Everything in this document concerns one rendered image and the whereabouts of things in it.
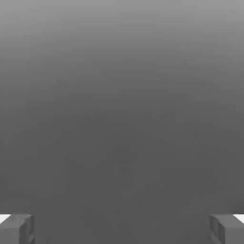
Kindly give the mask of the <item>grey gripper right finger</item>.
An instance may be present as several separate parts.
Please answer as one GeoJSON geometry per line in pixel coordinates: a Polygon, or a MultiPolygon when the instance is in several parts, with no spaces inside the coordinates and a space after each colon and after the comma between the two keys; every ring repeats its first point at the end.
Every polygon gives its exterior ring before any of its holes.
{"type": "Polygon", "coordinates": [[[209,225],[212,244],[244,244],[244,214],[212,214],[209,225]]]}

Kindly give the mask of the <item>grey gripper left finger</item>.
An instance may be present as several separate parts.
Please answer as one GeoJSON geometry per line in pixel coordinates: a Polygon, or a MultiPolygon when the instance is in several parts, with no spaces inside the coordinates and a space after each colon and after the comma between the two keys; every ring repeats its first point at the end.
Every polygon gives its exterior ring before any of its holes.
{"type": "Polygon", "coordinates": [[[0,213],[0,244],[35,244],[35,215],[0,213]]]}

